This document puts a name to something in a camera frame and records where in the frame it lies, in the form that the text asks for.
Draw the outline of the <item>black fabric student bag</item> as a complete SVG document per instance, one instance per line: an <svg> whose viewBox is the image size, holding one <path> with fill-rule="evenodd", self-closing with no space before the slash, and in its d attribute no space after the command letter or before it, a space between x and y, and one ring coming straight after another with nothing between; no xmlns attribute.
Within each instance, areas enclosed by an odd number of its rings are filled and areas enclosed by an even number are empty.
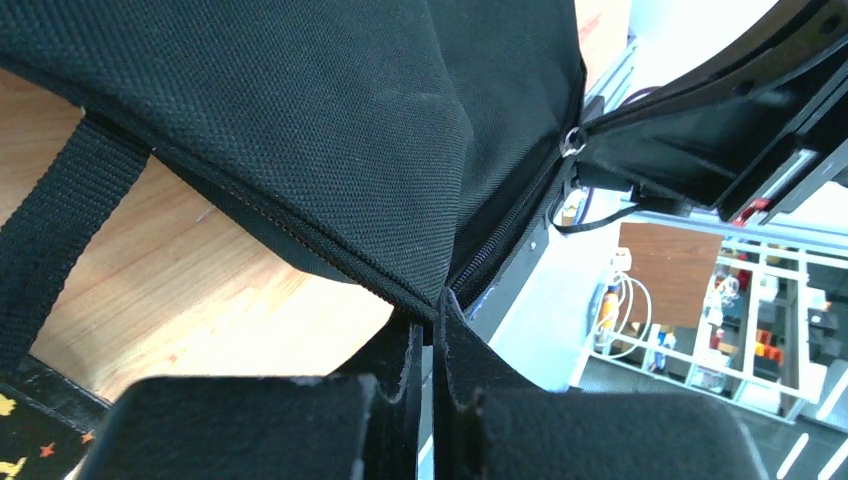
<svg viewBox="0 0 848 480"><path fill-rule="evenodd" d="M84 112L1 230L5 370L149 157L298 269L474 301L586 78L571 1L5 1L1 66Z"/></svg>

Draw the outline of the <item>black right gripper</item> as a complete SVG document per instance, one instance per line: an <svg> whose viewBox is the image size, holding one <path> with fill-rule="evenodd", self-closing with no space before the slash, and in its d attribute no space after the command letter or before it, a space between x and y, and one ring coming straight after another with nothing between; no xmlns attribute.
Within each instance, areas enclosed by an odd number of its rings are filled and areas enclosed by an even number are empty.
<svg viewBox="0 0 848 480"><path fill-rule="evenodd" d="M632 209L731 224L847 182L847 5L780 1L718 54L569 135L585 186Z"/></svg>

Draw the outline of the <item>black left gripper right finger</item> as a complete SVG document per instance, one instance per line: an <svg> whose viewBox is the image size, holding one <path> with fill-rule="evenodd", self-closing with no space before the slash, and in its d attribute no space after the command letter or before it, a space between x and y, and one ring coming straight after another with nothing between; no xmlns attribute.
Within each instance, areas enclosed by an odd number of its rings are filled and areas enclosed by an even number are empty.
<svg viewBox="0 0 848 480"><path fill-rule="evenodd" d="M697 394L549 392L510 367L444 290L433 334L438 479L764 479L748 430Z"/></svg>

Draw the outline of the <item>black yellow storey treehouse book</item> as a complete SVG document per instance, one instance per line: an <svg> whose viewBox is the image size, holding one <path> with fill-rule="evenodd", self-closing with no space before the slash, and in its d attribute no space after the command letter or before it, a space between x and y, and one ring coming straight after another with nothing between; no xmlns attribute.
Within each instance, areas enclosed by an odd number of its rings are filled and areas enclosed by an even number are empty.
<svg viewBox="0 0 848 480"><path fill-rule="evenodd" d="M1 477L71 479L111 403L37 358L1 376Z"/></svg>

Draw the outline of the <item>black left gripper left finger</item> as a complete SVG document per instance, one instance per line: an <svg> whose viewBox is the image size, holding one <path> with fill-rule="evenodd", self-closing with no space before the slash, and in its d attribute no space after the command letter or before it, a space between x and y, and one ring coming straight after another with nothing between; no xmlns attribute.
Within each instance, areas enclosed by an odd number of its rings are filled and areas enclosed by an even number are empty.
<svg viewBox="0 0 848 480"><path fill-rule="evenodd" d="M412 479L422 328L402 315L325 376L151 377L101 424L83 479Z"/></svg>

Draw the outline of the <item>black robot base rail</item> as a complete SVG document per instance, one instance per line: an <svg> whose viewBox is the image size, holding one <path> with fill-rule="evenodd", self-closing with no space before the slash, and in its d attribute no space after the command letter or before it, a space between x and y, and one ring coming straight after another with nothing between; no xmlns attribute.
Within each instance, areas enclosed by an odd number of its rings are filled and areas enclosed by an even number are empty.
<svg viewBox="0 0 848 480"><path fill-rule="evenodd" d="M485 342L491 341L503 323L550 244L551 218L564 205L576 175L570 160L558 161L555 172L557 176L544 185L543 196L534 204L532 216L509 255L486 288L465 303L466 322Z"/></svg>

